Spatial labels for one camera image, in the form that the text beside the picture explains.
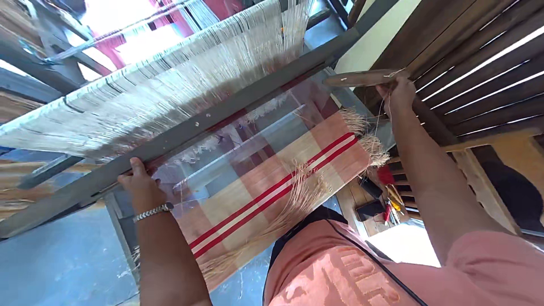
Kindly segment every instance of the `striped fabric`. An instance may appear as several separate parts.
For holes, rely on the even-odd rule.
[[[200,200],[199,205],[173,210],[199,264],[242,247],[278,216],[293,187],[292,160],[306,163],[312,175],[321,175],[330,188],[316,207],[371,163],[369,153],[349,131],[342,115],[328,117],[213,196]],[[279,236],[245,251],[235,265],[208,280],[208,289],[213,290]]]

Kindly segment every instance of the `person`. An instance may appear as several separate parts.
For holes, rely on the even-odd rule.
[[[415,86],[378,86],[441,268],[377,259],[339,214],[318,208],[274,245],[264,305],[544,305],[544,254],[479,205],[463,174],[412,111]],[[136,213],[165,201],[137,158],[119,182]],[[137,222],[142,305],[211,305],[170,213]]]

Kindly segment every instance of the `silver watch band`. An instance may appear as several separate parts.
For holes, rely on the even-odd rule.
[[[146,212],[143,212],[143,213],[135,216],[133,218],[133,220],[134,220],[134,222],[140,221],[140,220],[142,220],[144,218],[147,218],[149,216],[153,216],[153,215],[155,215],[157,213],[160,213],[160,212],[163,212],[163,211],[171,211],[172,209],[174,209],[174,205],[172,203],[170,203],[170,202],[166,202],[166,203],[164,203],[163,205],[161,205],[159,207],[155,207],[152,210],[148,210]]]

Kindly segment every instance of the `pink t-shirt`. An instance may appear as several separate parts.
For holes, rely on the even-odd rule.
[[[366,247],[348,225],[332,223]],[[381,262],[429,306],[544,305],[544,253],[507,234],[466,234],[442,268]],[[276,258],[264,305],[419,304],[327,221],[317,221],[290,239]]]

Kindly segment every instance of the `hand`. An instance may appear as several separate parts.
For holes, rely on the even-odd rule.
[[[385,112],[391,116],[393,112],[412,110],[413,99],[416,97],[416,86],[405,77],[397,77],[397,87],[391,92],[383,85],[377,85],[376,90],[385,100]]]
[[[117,181],[132,196],[132,207],[139,215],[166,202],[166,194],[159,189],[160,180],[152,179],[144,164],[137,157],[131,158],[132,175],[119,175]]]

